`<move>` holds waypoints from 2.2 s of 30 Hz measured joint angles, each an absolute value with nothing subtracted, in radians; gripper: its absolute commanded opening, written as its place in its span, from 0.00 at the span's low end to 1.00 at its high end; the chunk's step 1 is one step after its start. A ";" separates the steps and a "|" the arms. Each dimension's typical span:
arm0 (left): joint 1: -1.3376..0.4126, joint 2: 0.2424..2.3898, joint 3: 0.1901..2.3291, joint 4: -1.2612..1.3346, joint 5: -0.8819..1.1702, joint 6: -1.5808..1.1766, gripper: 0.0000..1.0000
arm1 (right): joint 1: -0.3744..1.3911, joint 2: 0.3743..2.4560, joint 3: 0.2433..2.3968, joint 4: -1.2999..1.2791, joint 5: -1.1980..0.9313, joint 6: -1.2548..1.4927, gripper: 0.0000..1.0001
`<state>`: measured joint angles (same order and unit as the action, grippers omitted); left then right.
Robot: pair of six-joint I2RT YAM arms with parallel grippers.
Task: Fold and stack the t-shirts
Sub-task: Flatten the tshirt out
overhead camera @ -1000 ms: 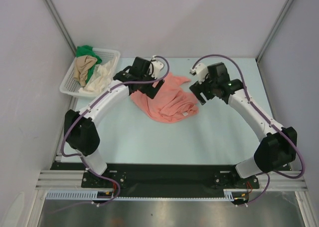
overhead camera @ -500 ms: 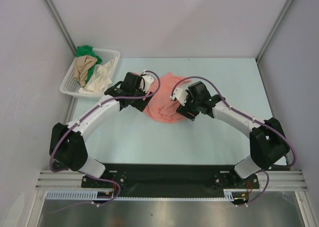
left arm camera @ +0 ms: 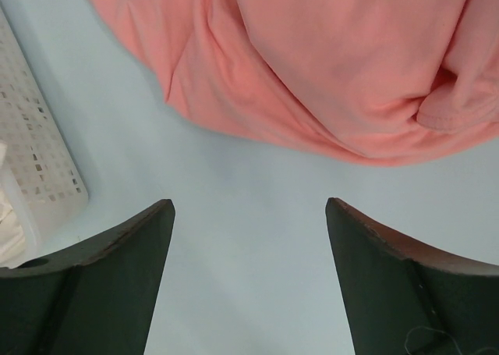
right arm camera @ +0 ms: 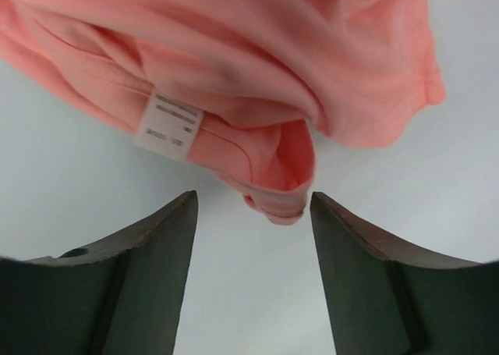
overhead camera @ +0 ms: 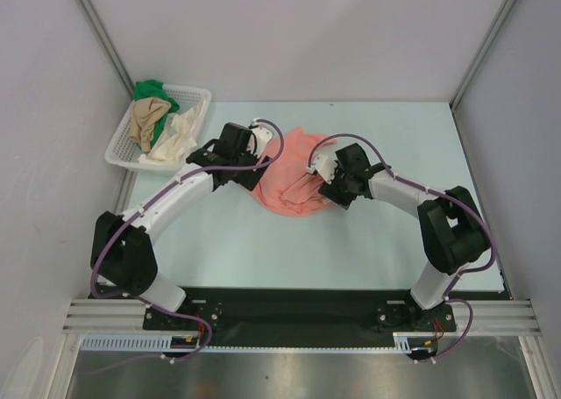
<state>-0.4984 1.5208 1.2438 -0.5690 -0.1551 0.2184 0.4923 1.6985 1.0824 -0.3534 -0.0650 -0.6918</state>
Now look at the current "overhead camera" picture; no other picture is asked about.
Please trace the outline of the pink t shirt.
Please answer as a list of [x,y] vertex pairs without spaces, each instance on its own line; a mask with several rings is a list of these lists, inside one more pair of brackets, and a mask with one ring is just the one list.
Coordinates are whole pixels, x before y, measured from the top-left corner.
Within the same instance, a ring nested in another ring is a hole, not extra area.
[[266,210],[288,217],[307,217],[331,206],[319,194],[323,179],[307,172],[309,155],[324,134],[296,127],[284,136],[284,149],[268,167],[250,196]]

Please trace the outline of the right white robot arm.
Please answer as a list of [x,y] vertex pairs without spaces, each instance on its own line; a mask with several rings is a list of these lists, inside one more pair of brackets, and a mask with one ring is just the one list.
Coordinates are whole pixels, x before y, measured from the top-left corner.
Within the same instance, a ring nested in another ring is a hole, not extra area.
[[333,157],[313,151],[307,170],[322,178],[319,194],[344,209],[364,197],[392,205],[419,223],[428,262],[403,303],[377,311],[382,329],[426,330],[469,266],[494,250],[490,231],[462,186],[442,191],[414,182],[384,160],[372,164],[359,144],[339,149]]

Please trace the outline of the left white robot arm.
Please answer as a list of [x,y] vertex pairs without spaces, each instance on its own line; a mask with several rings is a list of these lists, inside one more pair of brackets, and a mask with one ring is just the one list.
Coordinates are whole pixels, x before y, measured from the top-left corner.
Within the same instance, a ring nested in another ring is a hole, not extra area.
[[228,182],[251,190],[273,158],[265,150],[279,129],[264,119],[250,125],[228,123],[219,137],[195,149],[175,175],[145,201],[119,214],[104,212],[97,220],[91,252],[90,292],[99,277],[118,294],[128,294],[163,310],[174,328],[188,326],[193,306],[184,289],[164,276],[154,246],[163,232],[188,207]]

